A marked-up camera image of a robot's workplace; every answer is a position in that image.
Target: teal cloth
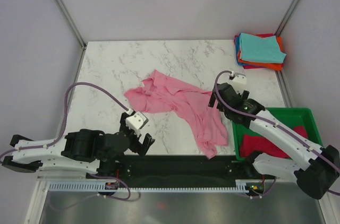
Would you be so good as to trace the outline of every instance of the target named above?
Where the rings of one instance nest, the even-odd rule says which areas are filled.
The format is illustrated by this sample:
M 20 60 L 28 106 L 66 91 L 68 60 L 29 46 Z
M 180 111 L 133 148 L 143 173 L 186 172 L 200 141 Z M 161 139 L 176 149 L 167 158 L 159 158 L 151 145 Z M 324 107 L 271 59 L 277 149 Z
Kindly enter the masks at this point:
M 250 34 L 240 34 L 241 59 L 259 63 L 283 63 L 286 54 L 280 51 L 280 46 L 273 37 L 257 37 Z

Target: crumpled fabric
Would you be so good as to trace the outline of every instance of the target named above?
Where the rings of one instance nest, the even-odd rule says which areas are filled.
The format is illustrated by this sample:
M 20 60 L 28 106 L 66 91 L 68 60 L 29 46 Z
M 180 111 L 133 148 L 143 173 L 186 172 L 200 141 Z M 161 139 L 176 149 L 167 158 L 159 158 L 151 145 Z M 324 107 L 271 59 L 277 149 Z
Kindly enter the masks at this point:
M 308 134 L 303 126 L 297 126 L 293 130 L 300 136 L 308 139 Z M 289 156 L 283 150 L 274 145 L 268 139 L 262 136 L 251 136 L 245 134 L 240 147 L 240 157 L 246 158 L 253 151 L 264 152 L 268 155 L 278 158 L 289 158 Z
M 208 107 L 211 91 L 201 90 L 157 70 L 142 82 L 144 87 L 130 89 L 124 94 L 134 110 L 151 114 L 174 111 L 190 125 L 197 146 L 208 158 L 216 155 L 216 145 L 227 145 L 227 130 L 220 113 L 218 109 Z

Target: orange cloth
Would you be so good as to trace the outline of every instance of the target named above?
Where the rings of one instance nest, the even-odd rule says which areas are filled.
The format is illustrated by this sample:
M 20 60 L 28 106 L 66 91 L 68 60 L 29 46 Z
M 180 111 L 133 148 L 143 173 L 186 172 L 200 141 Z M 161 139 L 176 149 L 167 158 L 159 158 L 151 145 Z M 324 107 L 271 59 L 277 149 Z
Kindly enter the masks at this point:
M 283 51 L 281 37 L 276 37 L 276 41 L 277 41 L 278 45 L 280 46 L 280 50 Z M 255 66 L 263 66 L 263 67 L 270 68 L 270 69 L 273 69 L 273 70 L 276 70 L 276 71 L 280 71 L 282 69 L 282 67 L 283 67 L 283 63 L 282 64 L 277 64 L 277 63 L 257 63 L 257 62 L 244 61 L 244 60 L 241 59 L 241 48 L 239 50 L 239 53 L 237 54 L 237 60 L 239 62 L 242 62 L 242 63 L 247 63 L 247 64 L 251 64 L 251 65 L 255 65 Z

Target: metal floor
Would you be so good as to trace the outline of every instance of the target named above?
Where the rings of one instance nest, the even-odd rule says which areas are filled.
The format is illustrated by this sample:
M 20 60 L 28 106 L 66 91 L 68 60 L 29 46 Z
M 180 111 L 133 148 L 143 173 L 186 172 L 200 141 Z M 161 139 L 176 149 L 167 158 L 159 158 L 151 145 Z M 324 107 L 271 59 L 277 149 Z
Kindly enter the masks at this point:
M 49 192 L 51 204 L 58 208 L 90 194 Z M 277 183 L 270 194 L 256 200 L 235 194 L 143 193 L 134 202 L 94 197 L 62 212 L 47 207 L 42 216 L 46 219 L 40 223 L 47 224 L 325 223 L 318 201 L 287 183 Z

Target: folded towel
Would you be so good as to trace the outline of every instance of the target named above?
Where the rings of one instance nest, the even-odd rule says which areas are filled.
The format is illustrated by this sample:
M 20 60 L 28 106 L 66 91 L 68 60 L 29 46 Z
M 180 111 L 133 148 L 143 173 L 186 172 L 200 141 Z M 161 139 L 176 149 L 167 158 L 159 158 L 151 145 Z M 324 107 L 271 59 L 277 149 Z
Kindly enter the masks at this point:
M 283 51 L 281 37 L 276 37 L 276 40 L 277 40 L 278 45 L 280 46 L 280 50 Z M 273 69 L 273 70 L 276 70 L 276 71 L 280 71 L 283 67 L 283 63 L 281 63 L 281 64 L 277 64 L 277 63 L 257 63 L 257 62 L 244 61 L 240 57 L 241 57 L 241 49 L 239 49 L 239 53 L 237 55 L 237 60 L 239 62 L 251 64 L 251 65 L 256 65 L 256 66 L 262 66 L 262 67 L 266 67 L 266 68 Z
M 261 38 L 240 34 L 241 59 L 258 63 L 283 63 L 286 54 L 280 51 L 276 37 Z
M 248 65 L 246 63 L 242 63 L 239 61 L 239 59 L 237 58 L 237 55 L 240 50 L 240 37 L 239 36 L 235 36 L 234 45 L 235 45 L 235 53 L 236 53 L 236 62 L 239 66 L 243 66 L 244 69 L 262 68 L 262 66 Z

